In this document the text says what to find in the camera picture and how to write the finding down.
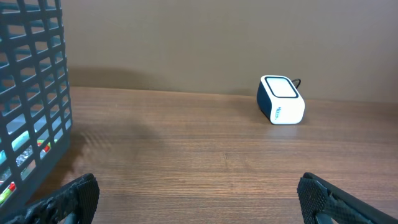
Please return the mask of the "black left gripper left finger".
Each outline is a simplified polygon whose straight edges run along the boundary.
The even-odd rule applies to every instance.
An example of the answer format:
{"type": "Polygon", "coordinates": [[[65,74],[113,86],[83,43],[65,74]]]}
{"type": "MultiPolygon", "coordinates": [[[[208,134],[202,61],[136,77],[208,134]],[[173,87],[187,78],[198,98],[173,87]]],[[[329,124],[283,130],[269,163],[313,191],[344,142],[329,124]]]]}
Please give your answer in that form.
{"type": "Polygon", "coordinates": [[[92,173],[87,173],[51,195],[1,218],[1,223],[48,224],[81,223],[93,221],[100,196],[98,182],[92,173]]]}

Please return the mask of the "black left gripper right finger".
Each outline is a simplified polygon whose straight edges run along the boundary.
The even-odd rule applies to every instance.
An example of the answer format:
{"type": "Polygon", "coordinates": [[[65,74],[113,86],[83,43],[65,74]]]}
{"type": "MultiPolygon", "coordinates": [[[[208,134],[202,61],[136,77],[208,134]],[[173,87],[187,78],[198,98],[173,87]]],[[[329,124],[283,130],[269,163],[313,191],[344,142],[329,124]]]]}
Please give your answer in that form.
{"type": "Polygon", "coordinates": [[[297,186],[304,224],[397,223],[397,219],[306,172],[297,186]]]}

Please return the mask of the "green snack bag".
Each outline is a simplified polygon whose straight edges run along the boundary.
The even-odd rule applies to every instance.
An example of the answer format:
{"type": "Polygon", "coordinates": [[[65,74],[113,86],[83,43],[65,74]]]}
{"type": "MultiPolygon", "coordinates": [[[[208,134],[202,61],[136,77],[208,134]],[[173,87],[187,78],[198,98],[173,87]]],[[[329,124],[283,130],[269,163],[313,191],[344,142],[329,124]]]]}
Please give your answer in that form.
{"type": "MultiPolygon", "coordinates": [[[[19,137],[17,137],[12,142],[13,149],[19,149],[23,144],[29,140],[30,136],[27,131],[23,132],[19,137]]],[[[40,158],[43,159],[44,156],[51,150],[51,144],[48,143],[40,152],[40,158]]],[[[32,146],[27,147],[22,153],[20,153],[16,158],[16,164],[20,167],[31,155],[33,155],[32,146]]],[[[1,151],[1,164],[6,161],[6,153],[4,150],[1,151]]],[[[27,167],[25,167],[21,172],[21,179],[24,180],[35,168],[35,161],[32,161],[27,167]]],[[[1,174],[1,185],[11,176],[10,168],[7,168],[1,174]]],[[[15,191],[16,185],[11,182],[2,192],[1,192],[1,205],[11,196],[15,191]]]]}

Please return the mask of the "white barcode scanner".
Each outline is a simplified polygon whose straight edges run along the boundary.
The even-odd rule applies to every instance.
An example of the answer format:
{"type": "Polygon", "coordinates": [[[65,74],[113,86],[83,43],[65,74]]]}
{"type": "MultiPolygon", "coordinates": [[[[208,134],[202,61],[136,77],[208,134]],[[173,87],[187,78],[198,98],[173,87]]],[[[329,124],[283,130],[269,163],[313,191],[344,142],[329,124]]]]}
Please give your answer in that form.
{"type": "Polygon", "coordinates": [[[256,101],[272,124],[298,124],[303,119],[305,102],[291,79],[285,76],[262,76],[256,101]]]}

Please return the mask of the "dark grey plastic basket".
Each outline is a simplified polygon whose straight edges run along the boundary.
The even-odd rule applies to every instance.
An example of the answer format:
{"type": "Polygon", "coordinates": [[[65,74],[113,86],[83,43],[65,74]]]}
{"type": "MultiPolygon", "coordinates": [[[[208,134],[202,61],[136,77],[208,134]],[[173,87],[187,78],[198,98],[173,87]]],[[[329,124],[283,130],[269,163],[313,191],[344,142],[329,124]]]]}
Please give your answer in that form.
{"type": "Polygon", "coordinates": [[[1,151],[10,168],[15,191],[1,205],[5,216],[23,207],[70,145],[72,106],[68,82],[62,5],[60,1],[1,2],[1,151]],[[12,142],[23,132],[29,140],[19,149],[12,142]],[[40,158],[48,144],[51,150],[40,158]],[[17,156],[32,146],[20,167],[17,156]],[[35,161],[34,170],[21,179],[22,170],[35,161]]]}

